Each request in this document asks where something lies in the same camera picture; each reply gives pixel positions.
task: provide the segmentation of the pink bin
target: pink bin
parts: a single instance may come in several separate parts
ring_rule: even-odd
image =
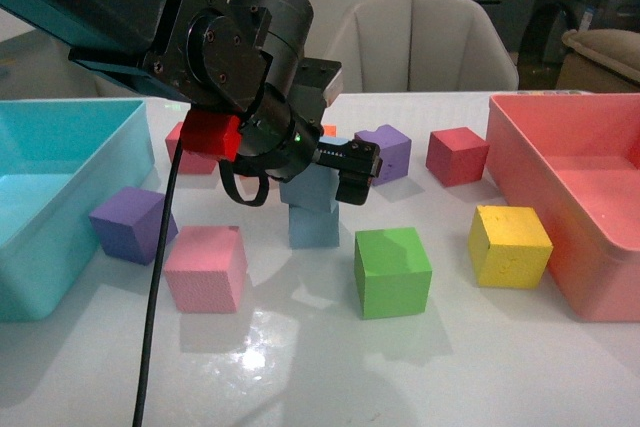
[[[548,268],[590,321],[640,321],[640,95],[495,95],[487,168],[533,207]]]

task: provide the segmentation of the blue block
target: blue block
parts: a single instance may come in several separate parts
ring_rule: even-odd
[[[338,172],[322,165],[310,164],[290,182],[280,184],[280,200],[296,207],[320,213],[333,212],[338,201]]]
[[[292,249],[338,247],[340,245],[340,207],[332,212],[289,206],[289,245]]]

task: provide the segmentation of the glossy table surface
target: glossy table surface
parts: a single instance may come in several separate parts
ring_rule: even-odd
[[[249,208],[226,197],[217,169],[180,176],[178,226],[240,226],[248,281],[237,314],[213,315],[179,313],[162,280],[145,425],[637,425],[640,325],[580,321],[546,273],[534,290],[476,286],[474,209],[504,200],[486,174],[444,189],[424,162],[432,130],[484,136],[488,99],[340,96],[324,119],[338,136],[388,123],[413,144],[408,177],[341,205],[336,249],[289,248],[277,185]],[[143,187],[164,190],[164,137],[186,110],[149,99],[156,167]],[[427,310],[361,320],[355,232],[406,226],[433,266]],[[130,425],[150,273],[99,249],[49,318],[0,324],[0,425]]]

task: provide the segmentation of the white chair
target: white chair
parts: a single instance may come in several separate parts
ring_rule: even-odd
[[[472,0],[365,0],[348,9],[324,58],[344,92],[510,91],[518,72]]]

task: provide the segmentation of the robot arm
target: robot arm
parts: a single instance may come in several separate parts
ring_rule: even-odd
[[[341,90],[341,66],[303,57],[313,17],[308,0],[0,0],[0,6],[69,44],[70,60],[98,75],[144,95],[189,102],[183,147],[229,162],[235,173],[286,182],[316,162],[340,171],[337,199],[353,204],[364,203],[379,173],[377,145],[320,141],[324,110]]]

